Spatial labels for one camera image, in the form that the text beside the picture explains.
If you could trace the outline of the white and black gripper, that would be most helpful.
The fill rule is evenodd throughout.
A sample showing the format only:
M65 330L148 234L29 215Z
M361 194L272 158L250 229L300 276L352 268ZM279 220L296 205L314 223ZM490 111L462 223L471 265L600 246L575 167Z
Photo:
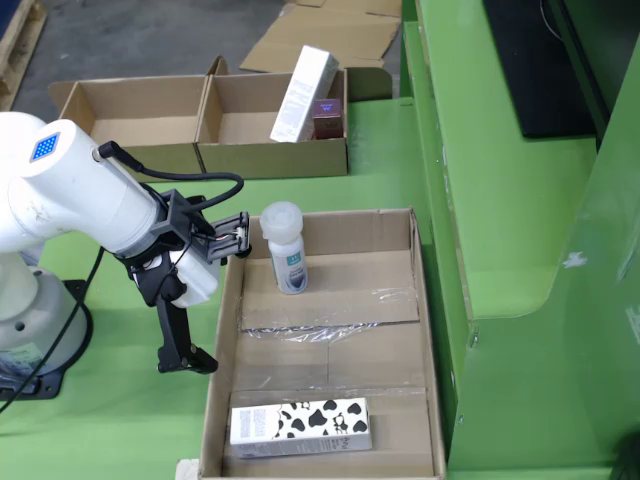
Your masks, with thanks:
M119 252L115 258L125 266L144 303L157 308L163 335L158 372L214 373L218 362L191 341L187 310L182 308L205 303L215 293L220 262L207 263L194 247L161 253L147 251L128 258Z

